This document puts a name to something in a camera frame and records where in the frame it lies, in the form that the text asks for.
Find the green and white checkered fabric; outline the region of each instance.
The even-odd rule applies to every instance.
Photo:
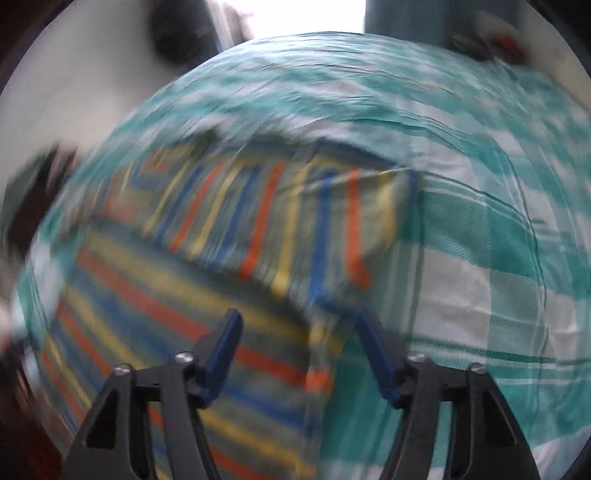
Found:
[[[370,306],[436,362],[486,364],[542,478],[564,473],[591,433],[585,110],[529,69],[389,38],[330,33],[235,47],[154,95],[72,179],[21,276],[14,311],[23,325],[53,316],[72,264],[75,249],[48,247],[67,192],[207,129],[328,138],[423,171]],[[377,478],[397,418],[351,339],[326,414],[321,477]],[[433,479],[446,453],[440,431]]]

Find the folded garment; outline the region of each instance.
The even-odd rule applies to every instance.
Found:
[[[224,478],[313,478],[348,315],[365,306],[416,177],[344,145],[205,134],[71,192],[57,242],[83,239],[37,354],[62,448],[115,365],[163,363],[234,307],[243,338],[200,413],[213,457]]]

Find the metal bolt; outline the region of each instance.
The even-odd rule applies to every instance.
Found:
[[[130,364],[120,364],[113,369],[113,373],[118,377],[120,377],[121,375],[128,374],[129,372],[131,372]]]
[[[174,361],[176,361],[178,364],[188,364],[189,362],[193,361],[193,355],[191,355],[189,352],[181,352],[174,357]]]
[[[421,352],[410,352],[408,359],[413,363],[422,364],[427,359],[427,355]]]
[[[472,364],[470,365],[470,370],[478,375],[484,375],[486,373],[486,368],[482,364]]]

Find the silver screw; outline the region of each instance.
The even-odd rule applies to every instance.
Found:
[[[113,369],[113,373],[118,377],[120,377],[121,375],[128,374],[129,372],[131,372],[130,364],[120,364]]]
[[[189,352],[181,352],[174,357],[174,360],[178,364],[188,364],[189,362],[193,361],[193,355],[191,355]]]
[[[422,364],[427,359],[427,355],[421,352],[410,352],[408,359],[413,363]]]
[[[470,365],[470,370],[478,375],[484,375],[486,373],[486,368],[482,364],[472,364]]]

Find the striped cloth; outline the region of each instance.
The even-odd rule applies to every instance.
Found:
[[[330,139],[421,170],[418,202],[368,302],[413,349],[450,366],[485,363],[542,478],[566,471],[591,431],[591,117],[526,68],[340,33],[224,52],[138,108],[70,181],[20,277],[22,329],[43,338],[54,316],[82,242],[56,240],[77,192],[210,129],[243,143]],[[354,339],[335,382],[319,478],[373,478],[397,417]]]
[[[245,331],[200,413],[212,455],[223,478],[314,478],[343,322],[366,306],[416,174],[325,142],[207,138],[137,158],[67,205],[59,238],[84,240],[37,352],[43,420],[61,420],[65,449],[115,365],[162,364],[233,307]],[[158,408],[151,418],[166,479]]]

